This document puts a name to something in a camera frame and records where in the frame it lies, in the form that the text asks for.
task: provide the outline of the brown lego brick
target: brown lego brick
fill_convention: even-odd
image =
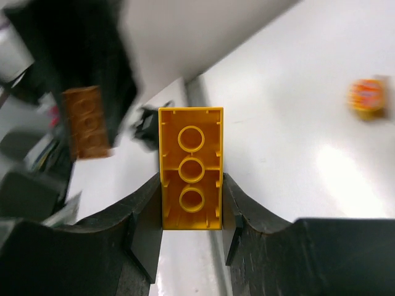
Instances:
[[[109,156],[109,140],[98,86],[68,89],[63,93],[74,158]]]

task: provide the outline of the plastic block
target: plastic block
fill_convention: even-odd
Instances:
[[[159,109],[164,229],[222,228],[223,108]]]
[[[73,158],[103,158],[109,156],[109,140],[97,86],[69,89],[65,98]]]

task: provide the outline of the lego brick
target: lego brick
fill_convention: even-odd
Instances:
[[[164,229],[222,228],[223,108],[159,109]]]
[[[99,88],[69,89],[63,95],[71,130],[73,158],[108,157],[110,145]]]

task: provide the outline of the yellow object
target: yellow object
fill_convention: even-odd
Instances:
[[[159,153],[163,229],[221,229],[223,108],[160,108]]]
[[[363,120],[373,120],[384,115],[385,86],[376,79],[359,80],[352,85],[351,107]]]

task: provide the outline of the yellow lego brick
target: yellow lego brick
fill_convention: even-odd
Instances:
[[[163,229],[221,229],[223,108],[160,108],[159,153]]]

